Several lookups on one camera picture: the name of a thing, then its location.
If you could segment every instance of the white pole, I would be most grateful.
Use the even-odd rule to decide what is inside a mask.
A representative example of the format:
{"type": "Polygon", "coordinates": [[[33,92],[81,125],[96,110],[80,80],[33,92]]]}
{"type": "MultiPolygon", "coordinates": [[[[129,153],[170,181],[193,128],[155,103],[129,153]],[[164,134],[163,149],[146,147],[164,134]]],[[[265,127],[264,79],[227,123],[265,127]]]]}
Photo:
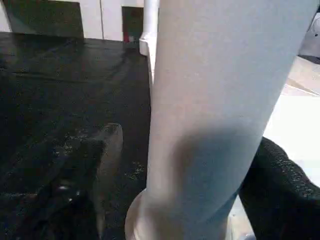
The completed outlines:
{"type": "Polygon", "coordinates": [[[319,0],[161,0],[147,187],[127,240],[222,240],[319,0]]]}
{"type": "Polygon", "coordinates": [[[11,32],[4,3],[0,1],[0,32],[11,32]]]}
{"type": "Polygon", "coordinates": [[[140,53],[148,55],[149,41],[155,41],[158,33],[159,0],[144,0],[143,33],[139,40],[140,53]]]}

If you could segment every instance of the pole base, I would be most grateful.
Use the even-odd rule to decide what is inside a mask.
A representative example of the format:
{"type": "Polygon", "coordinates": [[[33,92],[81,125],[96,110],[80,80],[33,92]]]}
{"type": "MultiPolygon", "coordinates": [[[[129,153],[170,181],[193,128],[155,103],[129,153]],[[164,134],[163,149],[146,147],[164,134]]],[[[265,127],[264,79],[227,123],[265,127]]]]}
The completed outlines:
{"type": "Polygon", "coordinates": [[[141,55],[148,56],[148,39],[142,37],[139,39],[139,51],[141,55]]]}
{"type": "MultiPolygon", "coordinates": [[[[138,215],[139,215],[139,207],[141,205],[142,195],[145,191],[146,190],[143,190],[142,192],[139,193],[138,196],[135,197],[126,214],[125,226],[124,226],[126,240],[153,240],[153,239],[150,239],[149,237],[148,239],[144,239],[144,237],[142,236],[145,236],[145,234],[143,232],[138,232],[136,228],[138,215]]],[[[230,219],[228,219],[224,240],[233,240],[230,219]]]]}

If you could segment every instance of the black tabletop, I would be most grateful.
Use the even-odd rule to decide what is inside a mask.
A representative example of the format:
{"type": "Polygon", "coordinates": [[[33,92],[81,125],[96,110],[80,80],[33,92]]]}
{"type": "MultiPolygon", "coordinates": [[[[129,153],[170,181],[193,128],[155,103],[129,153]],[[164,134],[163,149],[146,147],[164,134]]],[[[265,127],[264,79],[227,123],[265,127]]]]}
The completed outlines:
{"type": "Polygon", "coordinates": [[[0,33],[2,185],[12,167],[19,165],[21,169],[29,166],[28,184],[32,185],[34,175],[46,175],[47,169],[40,171],[37,161],[51,159],[45,150],[41,160],[32,157],[39,156],[39,146],[52,141],[63,144],[70,136],[95,131],[107,123],[122,126],[123,151],[105,239],[124,239],[127,209],[146,184],[150,125],[147,59],[136,45],[117,41],[0,33]]]}

